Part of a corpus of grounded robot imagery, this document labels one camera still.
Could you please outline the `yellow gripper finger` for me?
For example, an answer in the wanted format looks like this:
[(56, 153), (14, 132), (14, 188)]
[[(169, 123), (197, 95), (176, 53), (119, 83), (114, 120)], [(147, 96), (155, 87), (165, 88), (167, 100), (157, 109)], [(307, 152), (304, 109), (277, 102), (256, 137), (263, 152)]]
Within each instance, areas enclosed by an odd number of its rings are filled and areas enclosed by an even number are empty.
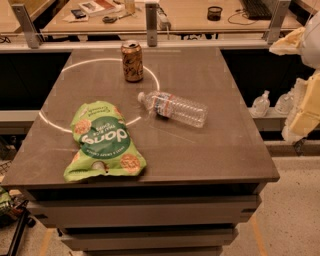
[(297, 142), (320, 124), (320, 74), (308, 80), (298, 78), (294, 85), (293, 107), (282, 130), (287, 142)]
[(304, 27), (293, 30), (285, 37), (274, 42), (269, 47), (269, 51), (278, 56), (300, 54), (301, 39), (304, 32)]

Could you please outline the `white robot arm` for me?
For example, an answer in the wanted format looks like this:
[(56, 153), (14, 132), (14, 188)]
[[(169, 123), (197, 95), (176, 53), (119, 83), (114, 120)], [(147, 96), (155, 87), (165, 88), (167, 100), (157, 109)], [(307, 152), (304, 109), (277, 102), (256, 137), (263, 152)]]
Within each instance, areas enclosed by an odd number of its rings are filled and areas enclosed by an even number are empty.
[(274, 42), (269, 51), (279, 56), (298, 54), (304, 65), (315, 70), (307, 80), (296, 80), (293, 108), (282, 130), (285, 141), (297, 142), (320, 125), (320, 12)]

